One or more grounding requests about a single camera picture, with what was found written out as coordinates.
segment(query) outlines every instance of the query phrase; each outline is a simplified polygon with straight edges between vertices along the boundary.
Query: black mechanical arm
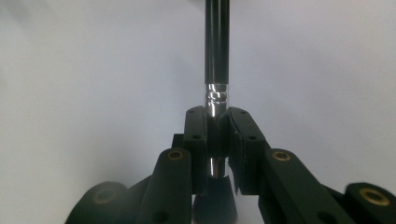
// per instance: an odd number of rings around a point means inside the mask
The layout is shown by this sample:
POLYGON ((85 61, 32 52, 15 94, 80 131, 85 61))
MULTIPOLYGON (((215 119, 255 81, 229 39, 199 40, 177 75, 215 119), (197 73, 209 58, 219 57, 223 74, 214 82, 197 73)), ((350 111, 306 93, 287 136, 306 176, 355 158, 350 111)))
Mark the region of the black mechanical arm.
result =
POLYGON ((265 223, 396 224, 394 195, 368 183, 344 194, 321 185, 296 155, 271 148, 246 110, 228 107, 229 7, 229 0, 206 0, 206 100, 186 112, 184 133, 174 135, 151 176, 128 189, 91 188, 66 224, 235 223, 228 165, 235 190, 260 196, 265 223))

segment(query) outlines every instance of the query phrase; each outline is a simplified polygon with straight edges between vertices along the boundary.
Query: metal rod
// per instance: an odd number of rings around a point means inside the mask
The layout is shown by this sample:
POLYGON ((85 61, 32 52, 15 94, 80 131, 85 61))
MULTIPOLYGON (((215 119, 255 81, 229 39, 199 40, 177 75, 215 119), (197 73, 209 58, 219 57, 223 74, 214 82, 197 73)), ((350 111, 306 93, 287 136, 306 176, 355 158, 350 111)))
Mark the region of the metal rod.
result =
POLYGON ((205 84, 228 84, 230 0, 206 0, 205 84))
POLYGON ((228 107, 230 0, 206 0, 205 111, 207 116, 208 170, 212 178, 227 175, 221 115, 228 107))

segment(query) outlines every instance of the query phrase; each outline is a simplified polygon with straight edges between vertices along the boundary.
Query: white background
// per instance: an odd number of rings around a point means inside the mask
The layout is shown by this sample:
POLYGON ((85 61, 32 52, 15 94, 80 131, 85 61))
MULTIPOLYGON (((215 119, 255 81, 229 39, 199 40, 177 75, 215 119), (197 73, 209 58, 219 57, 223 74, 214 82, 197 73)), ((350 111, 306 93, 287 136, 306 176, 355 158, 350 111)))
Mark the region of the white background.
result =
MULTIPOLYGON (((204 100, 204 0, 0 0, 0 223, 150 175, 204 100)), ((231 2, 231 105, 320 182, 396 193, 396 3, 231 2)), ((262 223, 237 198, 239 223, 262 223)))

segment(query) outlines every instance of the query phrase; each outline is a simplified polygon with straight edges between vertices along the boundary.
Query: brass insert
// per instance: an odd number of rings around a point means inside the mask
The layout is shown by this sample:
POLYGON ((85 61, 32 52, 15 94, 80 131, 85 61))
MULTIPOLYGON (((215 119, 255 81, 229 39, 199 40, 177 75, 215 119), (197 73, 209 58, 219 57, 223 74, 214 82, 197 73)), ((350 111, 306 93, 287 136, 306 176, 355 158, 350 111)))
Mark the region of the brass insert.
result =
POLYGON ((361 189, 359 190, 361 197, 369 203, 373 203, 379 206, 390 205, 390 200, 387 196, 376 189, 361 189))
POLYGON ((168 152, 168 159, 171 161, 178 161, 183 158, 183 153, 179 150, 172 150, 168 152))
POLYGON ((278 161, 289 161, 291 160, 291 156, 286 153, 286 152, 282 152, 282 151, 276 151, 273 153, 273 157, 278 160, 278 161))
POLYGON ((112 188, 102 188, 96 191, 93 196, 93 201, 97 204, 106 204, 114 201, 118 196, 115 189, 112 188))

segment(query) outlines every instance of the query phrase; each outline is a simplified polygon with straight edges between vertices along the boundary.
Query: screw hole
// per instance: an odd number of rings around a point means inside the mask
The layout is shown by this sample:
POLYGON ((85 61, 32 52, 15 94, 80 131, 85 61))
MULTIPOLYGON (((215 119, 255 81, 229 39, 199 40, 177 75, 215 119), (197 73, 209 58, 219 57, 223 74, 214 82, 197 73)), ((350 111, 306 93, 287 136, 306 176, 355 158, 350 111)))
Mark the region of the screw hole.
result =
POLYGON ((326 224, 336 224, 337 219, 332 214, 329 214, 327 212, 318 212, 318 218, 326 224))
POLYGON ((361 189, 359 193, 369 203, 379 206, 390 205, 389 198, 376 189, 361 189))
POLYGON ((93 201, 97 204, 111 203, 117 198, 117 192, 114 189, 100 189, 93 197, 93 201))
POLYGON ((291 156, 288 153, 282 152, 282 151, 274 152, 273 157, 276 160, 278 160, 278 161, 289 161, 289 160, 291 160, 291 156))
POLYGON ((177 161, 177 160, 180 160, 181 158, 183 158, 183 153, 178 150, 170 151, 168 153, 168 158, 171 161, 177 161))
POLYGON ((155 223, 164 223, 169 219, 169 214, 165 211, 158 211, 152 215, 152 221, 155 223))

